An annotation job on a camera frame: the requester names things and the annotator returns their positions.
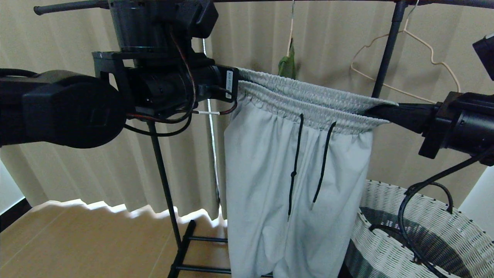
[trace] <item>white wall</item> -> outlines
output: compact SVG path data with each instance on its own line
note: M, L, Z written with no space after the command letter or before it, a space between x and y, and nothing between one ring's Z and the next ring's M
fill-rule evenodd
M488 167L460 206L460 211L473 219L494 237L494 166Z
M0 160L0 214L22 200L24 195Z

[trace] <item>elastic waistband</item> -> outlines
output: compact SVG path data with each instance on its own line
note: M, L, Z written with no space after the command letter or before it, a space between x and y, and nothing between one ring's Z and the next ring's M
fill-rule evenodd
M272 92L343 112L363 113L381 104L396 105L392 101L317 86L264 72L243 68L239 68L239 72L242 80L259 84Z
M386 120L352 114L322 105L300 101L278 93L252 82L239 81L239 99L246 97L256 107L282 116L293 122L300 120L304 114L304 126L314 129L329 130L336 122L333 133L356 135L370 131L379 125L389 123Z

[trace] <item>brown floor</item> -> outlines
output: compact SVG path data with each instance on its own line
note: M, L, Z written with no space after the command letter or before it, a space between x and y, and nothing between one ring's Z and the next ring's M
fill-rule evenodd
M195 235L221 236L202 213ZM186 224L180 224L181 234ZM0 233L1 278L167 277L177 251L169 216L47 203ZM224 243L193 241L186 264L229 267ZM229 277L182 271L179 277Z

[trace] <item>beige curtain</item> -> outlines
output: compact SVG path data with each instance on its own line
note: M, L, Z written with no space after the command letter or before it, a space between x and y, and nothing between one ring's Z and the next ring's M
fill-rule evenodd
M38 72L67 69L93 75L91 51L118 50L107 10L71 11L44 16L33 5L64 0L0 1L0 66ZM217 3L219 19L206 41L208 56L220 64L276 73L286 54L291 3ZM317 85L370 95L373 82L351 73L357 50L386 34L393 2L299 1L295 4L294 43L298 79ZM436 60L445 60L463 91L492 94L492 86L471 44L494 31L493 10L430 4L414 12L410 30L434 46ZM356 66L377 74L385 39L364 50ZM429 62L429 52L399 36L386 82L434 101L444 100L455 86L447 72ZM382 98L416 102L384 88ZM228 105L213 102L213 110ZM221 195L224 195L223 130L226 118L214 117ZM142 123L134 123L145 128ZM162 151L180 214L206 208L217 215L210 130L207 117L195 117L187 132L161 139ZM441 150L435 160L418 156L422 138L395 125L376 130L369 178L409 186L467 158ZM82 198L125 203L129 209L151 204L165 209L164 196L149 138L124 131L113 142L91 150L47 143L8 146L1 157L32 204L48 199ZM443 180L459 206L485 167L477 164ZM434 188L425 194L444 200Z

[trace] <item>white label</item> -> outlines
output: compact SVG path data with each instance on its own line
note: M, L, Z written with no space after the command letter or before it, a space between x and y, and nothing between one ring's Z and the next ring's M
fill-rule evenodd
M231 92L232 88L233 88L233 71L228 70L226 71L226 89ZM229 93L225 93L225 97L231 99L232 95Z

